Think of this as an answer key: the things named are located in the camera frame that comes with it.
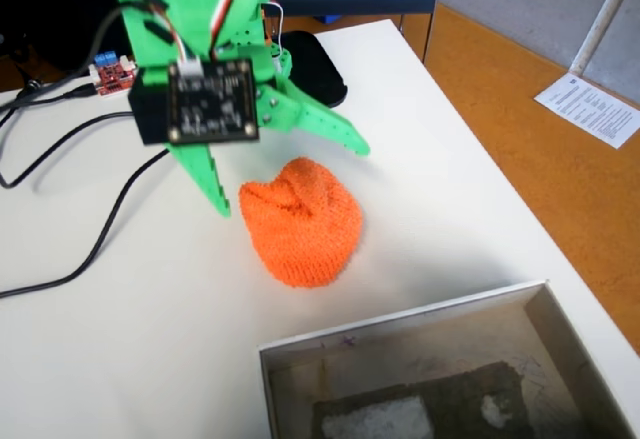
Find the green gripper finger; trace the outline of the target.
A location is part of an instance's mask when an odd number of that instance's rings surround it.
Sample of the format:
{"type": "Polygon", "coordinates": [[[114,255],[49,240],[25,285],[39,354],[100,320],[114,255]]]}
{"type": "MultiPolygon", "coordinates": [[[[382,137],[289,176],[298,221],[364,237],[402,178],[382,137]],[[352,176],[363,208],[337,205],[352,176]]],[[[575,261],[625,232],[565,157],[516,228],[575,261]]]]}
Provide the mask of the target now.
{"type": "Polygon", "coordinates": [[[209,146],[207,144],[168,144],[167,150],[183,167],[217,212],[223,217],[230,217],[229,200],[220,183],[216,163],[209,146]]]}
{"type": "Polygon", "coordinates": [[[260,127],[282,133],[301,129],[340,144],[357,155],[370,153],[369,144],[351,122],[283,76],[256,86],[256,108],[260,127]]]}

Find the green gripper body with servo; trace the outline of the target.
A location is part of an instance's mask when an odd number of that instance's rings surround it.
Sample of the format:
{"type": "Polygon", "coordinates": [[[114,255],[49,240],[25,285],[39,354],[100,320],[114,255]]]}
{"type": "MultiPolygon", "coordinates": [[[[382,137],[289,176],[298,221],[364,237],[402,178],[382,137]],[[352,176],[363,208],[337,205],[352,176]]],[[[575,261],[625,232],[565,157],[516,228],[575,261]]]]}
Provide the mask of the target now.
{"type": "Polygon", "coordinates": [[[239,62],[221,53],[241,28],[241,0],[131,2],[124,23],[139,71],[128,99],[146,145],[241,138],[239,62]]]}

